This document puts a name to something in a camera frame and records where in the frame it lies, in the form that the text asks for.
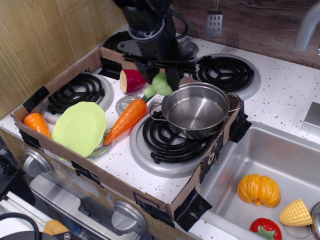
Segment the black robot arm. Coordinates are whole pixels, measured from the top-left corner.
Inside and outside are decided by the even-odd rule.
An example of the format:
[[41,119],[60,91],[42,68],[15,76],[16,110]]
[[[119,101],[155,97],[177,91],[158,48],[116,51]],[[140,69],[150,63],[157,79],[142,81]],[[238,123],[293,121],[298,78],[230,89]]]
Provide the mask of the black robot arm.
[[126,61],[133,62],[149,84],[161,69],[172,90],[179,88],[185,73],[197,71],[196,52],[182,42],[189,30],[176,34],[174,19],[186,19],[171,8],[170,0],[116,0],[127,24],[130,40],[117,48]]

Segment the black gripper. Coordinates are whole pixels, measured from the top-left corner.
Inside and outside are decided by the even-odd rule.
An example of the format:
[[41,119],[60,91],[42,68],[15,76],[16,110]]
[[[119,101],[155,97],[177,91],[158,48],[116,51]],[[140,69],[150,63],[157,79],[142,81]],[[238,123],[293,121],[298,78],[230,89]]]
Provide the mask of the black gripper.
[[197,56],[182,55],[179,42],[142,42],[134,39],[121,41],[117,48],[123,51],[123,58],[136,65],[148,84],[152,84],[160,69],[166,69],[166,79],[173,91],[179,89],[184,73],[195,74],[198,70]]

